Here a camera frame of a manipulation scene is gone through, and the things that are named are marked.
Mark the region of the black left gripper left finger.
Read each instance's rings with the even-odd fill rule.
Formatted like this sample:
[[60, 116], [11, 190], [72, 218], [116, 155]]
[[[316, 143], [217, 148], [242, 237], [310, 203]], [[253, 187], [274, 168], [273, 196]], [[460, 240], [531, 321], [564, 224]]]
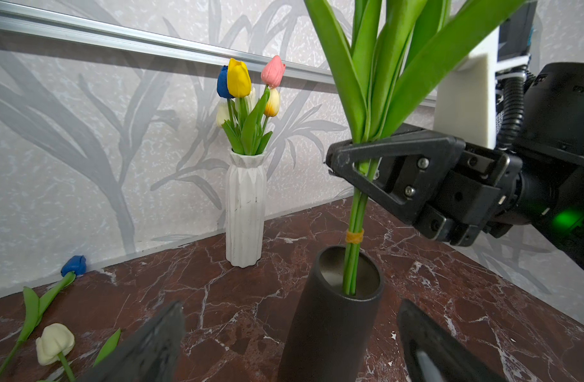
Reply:
[[183, 305], [173, 302], [79, 380], [172, 381], [185, 334]]

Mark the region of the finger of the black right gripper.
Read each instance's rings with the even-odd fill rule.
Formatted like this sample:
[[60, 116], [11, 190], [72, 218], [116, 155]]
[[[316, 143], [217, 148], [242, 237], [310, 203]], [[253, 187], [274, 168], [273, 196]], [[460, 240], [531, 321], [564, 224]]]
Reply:
[[374, 143], [334, 143], [325, 163], [397, 219], [415, 224], [464, 150], [460, 138], [404, 128]]

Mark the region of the dark blue tulip flower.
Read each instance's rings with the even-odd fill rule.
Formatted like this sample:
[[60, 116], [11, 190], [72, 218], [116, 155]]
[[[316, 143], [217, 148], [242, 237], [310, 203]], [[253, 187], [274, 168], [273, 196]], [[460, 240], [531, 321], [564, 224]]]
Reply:
[[228, 85], [227, 85], [227, 74], [228, 74], [228, 66], [224, 65], [221, 70], [220, 74], [218, 75], [217, 79], [217, 94], [226, 100], [233, 99], [233, 95], [229, 92]]

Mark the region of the black cylindrical vase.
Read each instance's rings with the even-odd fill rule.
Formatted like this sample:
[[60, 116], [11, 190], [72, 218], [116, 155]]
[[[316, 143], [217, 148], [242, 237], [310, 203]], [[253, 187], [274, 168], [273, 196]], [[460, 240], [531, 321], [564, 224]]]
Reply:
[[279, 381], [354, 381], [364, 364], [384, 278], [360, 253], [357, 293], [342, 291], [344, 246], [324, 249], [309, 272], [278, 368]]

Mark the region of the white ribbed ceramic vase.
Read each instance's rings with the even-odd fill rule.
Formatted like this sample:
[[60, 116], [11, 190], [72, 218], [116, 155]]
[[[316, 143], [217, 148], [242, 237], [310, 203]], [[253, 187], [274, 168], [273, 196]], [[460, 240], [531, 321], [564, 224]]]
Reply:
[[231, 152], [226, 181], [226, 259], [234, 267], [257, 264], [262, 255], [267, 177], [263, 154]]

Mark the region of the bright yellow tulip flower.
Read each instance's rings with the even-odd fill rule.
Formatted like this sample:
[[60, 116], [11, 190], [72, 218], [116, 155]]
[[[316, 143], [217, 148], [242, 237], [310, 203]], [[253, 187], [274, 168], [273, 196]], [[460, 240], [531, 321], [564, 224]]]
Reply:
[[247, 69], [247, 65], [239, 60], [231, 58], [227, 70], [228, 92], [237, 100], [238, 126], [241, 133], [240, 139], [243, 146], [243, 153], [250, 154], [250, 143], [244, 137], [244, 127], [249, 107], [246, 98], [250, 95], [252, 83]]

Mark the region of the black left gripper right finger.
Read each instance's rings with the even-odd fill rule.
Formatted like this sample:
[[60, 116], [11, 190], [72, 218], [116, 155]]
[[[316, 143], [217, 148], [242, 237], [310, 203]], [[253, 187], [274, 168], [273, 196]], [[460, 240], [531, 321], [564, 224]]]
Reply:
[[505, 380], [410, 300], [403, 300], [397, 319], [412, 381]]

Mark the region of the pink tulip flower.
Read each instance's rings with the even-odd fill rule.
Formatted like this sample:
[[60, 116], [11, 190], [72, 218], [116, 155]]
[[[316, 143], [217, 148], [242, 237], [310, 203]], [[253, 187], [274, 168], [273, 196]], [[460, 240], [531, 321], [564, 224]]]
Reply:
[[[282, 59], [279, 56], [275, 56], [263, 69], [261, 74], [261, 79], [266, 85], [266, 87], [276, 88], [280, 86], [284, 73], [285, 73], [286, 65], [282, 62]], [[256, 130], [256, 140], [255, 140], [255, 154], [257, 154], [258, 150], [258, 139], [259, 139], [259, 131], [260, 131], [260, 119], [263, 117], [258, 118], [258, 125]]]

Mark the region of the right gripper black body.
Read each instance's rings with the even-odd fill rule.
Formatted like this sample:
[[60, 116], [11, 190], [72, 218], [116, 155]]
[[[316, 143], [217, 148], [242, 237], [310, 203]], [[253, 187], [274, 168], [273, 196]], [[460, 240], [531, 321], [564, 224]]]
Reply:
[[521, 157], [466, 144], [413, 227], [430, 240], [468, 247], [514, 194]]

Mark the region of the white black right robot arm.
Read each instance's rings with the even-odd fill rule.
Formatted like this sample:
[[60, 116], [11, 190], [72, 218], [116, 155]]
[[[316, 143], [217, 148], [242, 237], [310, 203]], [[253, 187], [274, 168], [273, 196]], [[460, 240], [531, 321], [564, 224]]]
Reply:
[[530, 224], [584, 270], [584, 64], [507, 79], [502, 114], [494, 149], [403, 124], [325, 162], [428, 239], [468, 247]]

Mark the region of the tulip bouquet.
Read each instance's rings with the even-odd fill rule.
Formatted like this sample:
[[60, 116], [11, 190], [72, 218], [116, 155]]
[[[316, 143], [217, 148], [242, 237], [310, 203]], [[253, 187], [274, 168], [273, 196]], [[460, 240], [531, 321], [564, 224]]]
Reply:
[[307, 1], [352, 143], [389, 137], [424, 98], [521, 7], [520, 1], [357, 1], [346, 37], [327, 1]]

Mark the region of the white cream tulip flower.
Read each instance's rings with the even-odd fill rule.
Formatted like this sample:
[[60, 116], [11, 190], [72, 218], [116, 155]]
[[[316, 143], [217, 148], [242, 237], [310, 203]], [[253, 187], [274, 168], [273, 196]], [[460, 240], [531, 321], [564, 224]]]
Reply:
[[216, 113], [216, 124], [218, 127], [223, 127], [223, 124], [226, 121], [231, 120], [230, 111], [228, 108], [228, 101], [221, 100], [217, 106], [217, 113]]

